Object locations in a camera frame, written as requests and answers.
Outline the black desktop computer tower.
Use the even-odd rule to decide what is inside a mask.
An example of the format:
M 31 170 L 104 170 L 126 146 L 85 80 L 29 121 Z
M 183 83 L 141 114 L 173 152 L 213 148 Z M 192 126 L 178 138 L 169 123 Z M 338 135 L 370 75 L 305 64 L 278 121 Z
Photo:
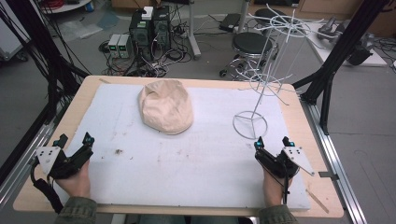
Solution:
M 140 53 L 146 60 L 151 61 L 152 22 L 151 20 L 143 19 L 146 14 L 147 12 L 144 9 L 138 9 L 133 14 L 129 33 L 134 46 L 134 53 Z
M 157 7 L 153 11 L 153 25 L 157 45 L 164 50 L 171 48 L 170 7 Z

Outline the beige cloth hat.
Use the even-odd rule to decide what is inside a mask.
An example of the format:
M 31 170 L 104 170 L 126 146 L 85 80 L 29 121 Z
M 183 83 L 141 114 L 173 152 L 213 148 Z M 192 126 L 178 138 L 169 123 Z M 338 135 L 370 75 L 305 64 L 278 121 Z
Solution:
M 161 79 L 143 87 L 138 95 L 142 121 L 161 133 L 179 134 L 193 123 L 187 89 L 175 79 Z

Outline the black round stool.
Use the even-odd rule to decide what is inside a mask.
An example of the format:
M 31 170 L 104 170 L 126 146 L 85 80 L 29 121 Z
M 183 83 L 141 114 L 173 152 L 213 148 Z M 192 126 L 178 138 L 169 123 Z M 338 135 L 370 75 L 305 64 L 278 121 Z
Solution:
M 278 51 L 277 44 L 270 37 L 258 33 L 235 35 L 232 49 L 236 55 L 219 71 L 219 76 L 230 75 L 233 80 L 249 79 L 255 73 L 259 73 Z
M 273 24 L 280 24 L 286 22 L 286 14 L 277 9 L 261 8 L 254 13 L 255 21 L 262 26 L 270 26 Z

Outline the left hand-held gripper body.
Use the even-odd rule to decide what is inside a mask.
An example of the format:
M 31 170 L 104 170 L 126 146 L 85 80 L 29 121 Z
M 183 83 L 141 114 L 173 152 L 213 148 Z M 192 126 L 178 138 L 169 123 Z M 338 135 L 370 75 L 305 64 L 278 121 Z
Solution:
M 60 147 L 38 147 L 35 151 L 43 173 L 54 179 L 75 175 L 93 154 L 90 146 L 82 146 L 71 157 Z

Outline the person's right hand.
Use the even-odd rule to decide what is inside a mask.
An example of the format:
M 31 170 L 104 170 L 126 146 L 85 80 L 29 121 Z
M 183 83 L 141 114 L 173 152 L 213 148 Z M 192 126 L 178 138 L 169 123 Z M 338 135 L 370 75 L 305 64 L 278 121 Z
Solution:
M 266 207 L 281 205 L 284 198 L 285 178 L 278 178 L 263 169 L 262 192 Z

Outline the person's left hand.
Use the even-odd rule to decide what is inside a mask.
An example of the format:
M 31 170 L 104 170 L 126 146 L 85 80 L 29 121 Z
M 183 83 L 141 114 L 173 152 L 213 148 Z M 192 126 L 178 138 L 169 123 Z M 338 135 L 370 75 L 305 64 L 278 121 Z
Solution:
M 86 161 L 81 169 L 75 174 L 66 179 L 56 179 L 55 182 L 70 196 L 70 197 L 91 197 L 91 181 L 89 177 L 89 161 Z

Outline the white foam mat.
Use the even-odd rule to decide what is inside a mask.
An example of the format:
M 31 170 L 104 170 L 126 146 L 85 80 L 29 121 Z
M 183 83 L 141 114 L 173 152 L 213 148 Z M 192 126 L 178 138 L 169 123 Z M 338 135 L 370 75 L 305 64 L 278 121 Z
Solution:
M 67 155 L 94 139 L 90 159 L 92 198 L 99 204 L 207 208 L 261 208 L 262 168 L 256 161 L 258 138 L 276 155 L 290 131 L 285 112 L 289 90 L 278 94 L 237 89 L 190 87 L 193 123 L 168 135 L 140 116 L 139 85 L 98 87 Z

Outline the wooden stick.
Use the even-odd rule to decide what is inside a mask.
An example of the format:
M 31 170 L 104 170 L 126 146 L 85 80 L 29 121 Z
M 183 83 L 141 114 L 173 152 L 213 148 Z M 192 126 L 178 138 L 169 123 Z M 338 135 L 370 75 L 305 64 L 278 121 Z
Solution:
M 305 189 L 306 193 L 315 201 L 318 206 L 326 213 L 329 214 L 330 210 L 325 206 L 325 204 L 309 189 Z

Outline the black metal frame post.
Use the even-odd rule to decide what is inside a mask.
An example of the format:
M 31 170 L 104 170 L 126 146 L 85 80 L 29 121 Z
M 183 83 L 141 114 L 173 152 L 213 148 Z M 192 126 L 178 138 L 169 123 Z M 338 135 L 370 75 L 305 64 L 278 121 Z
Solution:
M 309 105 L 315 105 L 318 97 L 323 94 L 319 127 L 326 135 L 329 134 L 328 117 L 333 78 L 388 2 L 389 0 L 364 0 L 318 71 L 292 84 L 294 89 L 309 84 L 307 91 L 301 95 L 301 99 Z
M 47 120 L 57 114 L 57 105 L 62 99 L 74 96 L 80 83 L 78 78 L 85 78 L 89 73 L 66 60 L 55 45 L 50 31 L 41 20 L 30 0 L 6 0 L 11 11 L 21 23 L 31 42 L 27 43 L 15 26 L 0 11 L 0 18 L 21 42 L 36 67 L 48 82 Z

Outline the person's legs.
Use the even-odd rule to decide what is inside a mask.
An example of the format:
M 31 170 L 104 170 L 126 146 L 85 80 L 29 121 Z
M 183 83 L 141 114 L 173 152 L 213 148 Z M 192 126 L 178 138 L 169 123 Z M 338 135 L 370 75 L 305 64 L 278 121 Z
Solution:
M 253 224 L 247 217 L 141 215 L 137 224 Z

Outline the grey metal table leg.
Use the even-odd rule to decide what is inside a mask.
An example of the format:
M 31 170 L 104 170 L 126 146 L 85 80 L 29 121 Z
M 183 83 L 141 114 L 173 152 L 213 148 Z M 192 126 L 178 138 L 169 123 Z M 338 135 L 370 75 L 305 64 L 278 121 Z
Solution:
M 201 51 L 199 49 L 197 40 L 194 35 L 194 0 L 189 0 L 189 31 L 188 39 L 191 45 L 193 59 L 198 60 L 201 58 Z

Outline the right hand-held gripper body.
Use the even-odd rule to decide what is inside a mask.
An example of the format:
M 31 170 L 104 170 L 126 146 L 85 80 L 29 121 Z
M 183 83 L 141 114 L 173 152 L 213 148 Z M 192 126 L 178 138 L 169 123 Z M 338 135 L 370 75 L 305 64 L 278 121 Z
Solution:
M 301 147 L 283 147 L 276 157 L 264 147 L 256 147 L 255 158 L 261 166 L 278 178 L 293 178 L 300 168 L 311 176 L 315 175 Z

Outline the white wire hat rack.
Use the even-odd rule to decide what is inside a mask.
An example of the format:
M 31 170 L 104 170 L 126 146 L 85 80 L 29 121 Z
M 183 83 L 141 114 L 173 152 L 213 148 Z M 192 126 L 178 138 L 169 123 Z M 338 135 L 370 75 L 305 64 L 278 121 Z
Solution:
M 248 13 L 247 17 L 255 21 L 256 17 Z M 268 119 L 260 111 L 262 101 L 266 97 L 280 97 L 280 91 L 285 80 L 291 76 L 288 72 L 281 76 L 277 73 L 291 40 L 301 38 L 306 41 L 315 31 L 310 28 L 311 22 L 296 18 L 294 15 L 286 15 L 286 22 L 280 24 L 271 23 L 270 26 L 262 26 L 257 23 L 253 32 L 247 32 L 242 27 L 240 33 L 258 33 L 270 37 L 278 47 L 277 54 L 272 56 L 259 73 L 251 78 L 244 79 L 248 88 L 258 95 L 257 103 L 250 110 L 241 111 L 233 116 L 233 128 L 242 137 L 250 140 L 257 139 L 267 134 L 269 130 Z

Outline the grey power supply unit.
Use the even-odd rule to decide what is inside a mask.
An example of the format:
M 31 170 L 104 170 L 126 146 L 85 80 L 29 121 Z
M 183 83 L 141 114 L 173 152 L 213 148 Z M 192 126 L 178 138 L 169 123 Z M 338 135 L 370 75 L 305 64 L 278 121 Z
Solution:
M 119 54 L 119 51 L 118 51 L 119 40 L 120 40 L 120 35 L 119 34 L 114 34 L 114 35 L 112 35 L 110 37 L 110 39 L 109 39 L 109 41 L 107 43 L 110 55 L 113 58 L 119 58 L 120 57 L 120 54 Z
M 129 35 L 121 35 L 118 42 L 118 50 L 120 57 L 127 59 L 132 54 L 132 42 Z

